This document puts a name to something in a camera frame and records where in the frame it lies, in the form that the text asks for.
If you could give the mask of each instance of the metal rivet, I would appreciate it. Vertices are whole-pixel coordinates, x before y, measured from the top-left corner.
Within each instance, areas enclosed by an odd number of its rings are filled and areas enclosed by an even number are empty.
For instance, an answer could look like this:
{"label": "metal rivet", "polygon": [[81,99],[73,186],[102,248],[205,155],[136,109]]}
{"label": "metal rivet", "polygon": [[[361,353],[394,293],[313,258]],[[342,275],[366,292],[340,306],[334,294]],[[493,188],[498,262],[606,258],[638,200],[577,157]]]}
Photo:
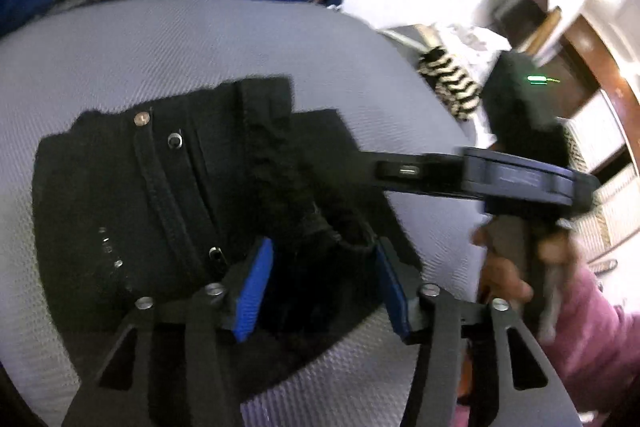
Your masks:
{"label": "metal rivet", "polygon": [[402,165],[400,174],[403,176],[418,176],[420,174],[420,168],[415,165]]}
{"label": "metal rivet", "polygon": [[440,287],[437,284],[423,284],[420,286],[420,293],[428,297],[437,297],[440,295]]}
{"label": "metal rivet", "polygon": [[504,299],[494,299],[492,301],[492,306],[499,312],[505,312],[509,309],[509,303]]}
{"label": "metal rivet", "polygon": [[222,250],[218,247],[213,247],[209,250],[209,259],[212,261],[219,261],[222,258]]}
{"label": "metal rivet", "polygon": [[166,139],[169,149],[180,149],[182,147],[182,136],[180,133],[172,132]]}
{"label": "metal rivet", "polygon": [[207,284],[206,286],[204,286],[204,291],[206,291],[207,295],[218,297],[219,295],[222,295],[224,292],[226,292],[226,288],[224,287],[224,285],[222,285],[222,283],[212,282],[211,284]]}
{"label": "metal rivet", "polygon": [[135,123],[138,127],[142,127],[146,125],[151,120],[149,113],[147,111],[139,112],[137,115],[133,117],[133,123]]}
{"label": "metal rivet", "polygon": [[139,310],[148,310],[154,305],[154,300],[151,297],[141,297],[136,301],[136,308]]}

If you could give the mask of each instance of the blue gripper pad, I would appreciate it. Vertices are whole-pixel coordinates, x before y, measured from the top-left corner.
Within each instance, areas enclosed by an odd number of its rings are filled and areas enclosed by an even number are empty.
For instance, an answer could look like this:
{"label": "blue gripper pad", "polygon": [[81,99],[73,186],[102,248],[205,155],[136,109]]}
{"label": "blue gripper pad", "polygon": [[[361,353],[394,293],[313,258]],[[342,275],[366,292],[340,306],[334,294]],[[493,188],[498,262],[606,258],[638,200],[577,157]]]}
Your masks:
{"label": "blue gripper pad", "polygon": [[410,299],[415,299],[422,283],[420,272],[400,262],[396,250],[386,237],[381,237],[376,245],[376,270],[391,327],[396,335],[405,340],[412,332]]}
{"label": "blue gripper pad", "polygon": [[244,285],[235,302],[235,318],[231,330],[238,342],[244,342],[253,333],[258,320],[264,291],[273,267],[273,243],[265,238],[255,255],[254,263],[244,279]]}

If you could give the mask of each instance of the pink sleeve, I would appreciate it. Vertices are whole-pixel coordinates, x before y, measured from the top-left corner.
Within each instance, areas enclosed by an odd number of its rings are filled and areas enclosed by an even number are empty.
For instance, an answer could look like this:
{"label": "pink sleeve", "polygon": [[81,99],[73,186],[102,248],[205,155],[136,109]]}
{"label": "pink sleeve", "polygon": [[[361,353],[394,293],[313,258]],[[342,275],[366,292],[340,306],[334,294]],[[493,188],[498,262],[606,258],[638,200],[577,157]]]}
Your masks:
{"label": "pink sleeve", "polygon": [[609,412],[640,374],[640,314],[625,314],[581,267],[565,289],[556,339],[543,349],[578,411]]}

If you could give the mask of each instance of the metal screw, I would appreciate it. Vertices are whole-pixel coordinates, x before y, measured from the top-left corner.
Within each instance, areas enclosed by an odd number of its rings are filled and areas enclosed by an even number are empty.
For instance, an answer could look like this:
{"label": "metal screw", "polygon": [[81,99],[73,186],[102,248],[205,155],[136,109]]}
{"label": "metal screw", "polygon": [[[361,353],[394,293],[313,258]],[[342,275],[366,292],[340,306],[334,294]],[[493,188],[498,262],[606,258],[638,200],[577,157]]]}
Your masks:
{"label": "metal screw", "polygon": [[210,295],[211,297],[218,297],[226,292],[226,288],[219,282],[212,282],[211,284],[204,286],[204,291],[206,291],[207,295]]}
{"label": "metal screw", "polygon": [[149,113],[147,111],[139,112],[137,115],[133,117],[133,123],[135,123],[138,127],[142,127],[146,125],[151,120]]}
{"label": "metal screw", "polygon": [[180,149],[182,147],[182,136],[177,132],[172,132],[166,139],[169,149]]}
{"label": "metal screw", "polygon": [[218,247],[213,247],[209,250],[209,259],[212,261],[219,261],[222,258],[222,250]]}
{"label": "metal screw", "polygon": [[136,308],[139,310],[148,310],[154,305],[154,300],[151,297],[141,297],[136,301]]}
{"label": "metal screw", "polygon": [[509,303],[504,299],[494,299],[492,306],[494,310],[498,310],[499,312],[505,312],[509,309]]}
{"label": "metal screw", "polygon": [[428,297],[437,297],[440,295],[440,287],[436,284],[423,284],[420,286],[420,293]]}

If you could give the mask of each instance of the black and white striped object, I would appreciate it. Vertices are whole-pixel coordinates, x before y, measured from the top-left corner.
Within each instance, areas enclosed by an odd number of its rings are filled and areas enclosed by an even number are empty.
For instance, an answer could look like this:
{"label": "black and white striped object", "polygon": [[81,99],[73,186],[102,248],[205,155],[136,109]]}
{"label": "black and white striped object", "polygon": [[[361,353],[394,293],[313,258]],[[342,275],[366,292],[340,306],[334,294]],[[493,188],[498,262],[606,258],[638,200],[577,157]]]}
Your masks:
{"label": "black and white striped object", "polygon": [[478,107],[482,86],[472,80],[442,46],[421,57],[418,73],[457,120],[467,120]]}

